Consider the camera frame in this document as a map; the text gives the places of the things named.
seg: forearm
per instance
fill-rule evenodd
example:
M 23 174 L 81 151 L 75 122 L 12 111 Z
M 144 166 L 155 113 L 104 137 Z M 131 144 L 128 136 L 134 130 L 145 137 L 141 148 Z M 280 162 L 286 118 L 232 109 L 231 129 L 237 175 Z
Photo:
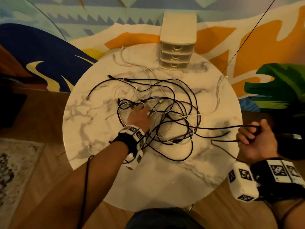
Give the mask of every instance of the forearm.
M 127 153 L 127 146 L 118 141 L 90 161 L 84 222 L 107 195 Z M 17 228 L 75 229 L 83 201 L 85 173 L 86 163 L 56 185 Z
M 275 213 L 279 221 L 289 209 L 298 204 L 302 199 L 279 201 L 271 205 L 273 212 Z M 296 208 L 288 214 L 285 222 L 284 229 L 303 229 L 305 228 L 305 202 L 303 201 Z

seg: round table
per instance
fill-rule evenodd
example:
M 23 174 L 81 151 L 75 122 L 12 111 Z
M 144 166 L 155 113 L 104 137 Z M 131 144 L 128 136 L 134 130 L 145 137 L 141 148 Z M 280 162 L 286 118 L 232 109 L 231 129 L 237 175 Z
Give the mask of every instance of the round table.
M 219 86 L 219 107 L 209 114 L 217 104 L 217 83 L 222 76 L 214 65 L 194 53 L 186 71 L 161 69 L 159 51 L 159 44 L 142 44 L 126 48 L 123 57 L 126 61 L 152 69 L 158 79 L 177 78 L 184 81 L 195 93 L 200 113 L 207 113 L 202 116 L 200 127 L 242 124 L 238 99 L 226 79 Z M 97 154 L 105 148 L 122 128 L 116 115 L 115 99 L 139 98 L 134 96 L 132 88 L 117 80 L 100 85 L 92 92 L 90 99 L 86 100 L 89 91 L 99 82 L 108 79 L 107 75 L 146 78 L 146 74 L 137 66 L 120 66 L 115 63 L 112 54 L 115 55 L 117 63 L 124 64 L 120 50 L 105 55 L 79 79 L 67 101 L 63 116 L 63 140 L 73 169 L 85 163 L 91 154 Z M 158 91 L 158 88 L 155 88 L 153 95 L 160 95 L 156 94 Z M 179 88 L 174 88 L 174 91 L 178 100 L 187 100 Z M 171 138 L 179 134 L 179 130 L 185 132 L 185 128 L 176 126 L 163 130 L 163 136 Z M 199 129 L 197 133 L 216 136 L 226 131 Z M 237 131 L 237 128 L 233 128 L 221 139 L 234 140 Z M 195 135 L 193 143 L 192 155 L 183 162 L 170 161 L 150 148 L 145 149 L 143 159 L 136 170 L 121 166 L 104 200 L 125 210 L 139 211 L 154 207 L 185 207 L 204 198 L 225 179 L 234 159 L 211 145 L 209 139 Z M 236 142 L 217 144 L 237 156 L 239 149 Z M 183 159 L 190 151 L 190 142 L 183 145 L 162 145 L 158 150 L 173 159 Z

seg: colorful mural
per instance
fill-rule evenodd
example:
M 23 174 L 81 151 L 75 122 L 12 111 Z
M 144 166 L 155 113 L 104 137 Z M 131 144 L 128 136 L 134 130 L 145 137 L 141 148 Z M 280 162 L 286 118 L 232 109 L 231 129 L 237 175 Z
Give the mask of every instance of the colorful mural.
M 70 92 L 107 51 L 158 43 L 165 11 L 197 14 L 195 52 L 242 110 L 303 114 L 305 0 L 0 0 L 0 76 Z

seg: left hand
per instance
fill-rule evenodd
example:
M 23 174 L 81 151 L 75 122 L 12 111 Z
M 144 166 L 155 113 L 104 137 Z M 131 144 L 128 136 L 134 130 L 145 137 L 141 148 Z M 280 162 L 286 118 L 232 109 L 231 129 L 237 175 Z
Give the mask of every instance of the left hand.
M 150 127 L 150 117 L 148 112 L 150 108 L 148 105 L 144 107 L 143 104 L 139 104 L 134 110 L 129 114 L 127 119 L 127 125 L 135 125 L 146 133 Z

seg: patterned rug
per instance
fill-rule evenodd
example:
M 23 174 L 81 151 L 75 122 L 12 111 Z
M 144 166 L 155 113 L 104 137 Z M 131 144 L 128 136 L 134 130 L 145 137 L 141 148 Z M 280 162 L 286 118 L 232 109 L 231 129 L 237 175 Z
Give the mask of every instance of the patterned rug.
M 0 229 L 10 225 L 43 149 L 43 143 L 0 138 Z

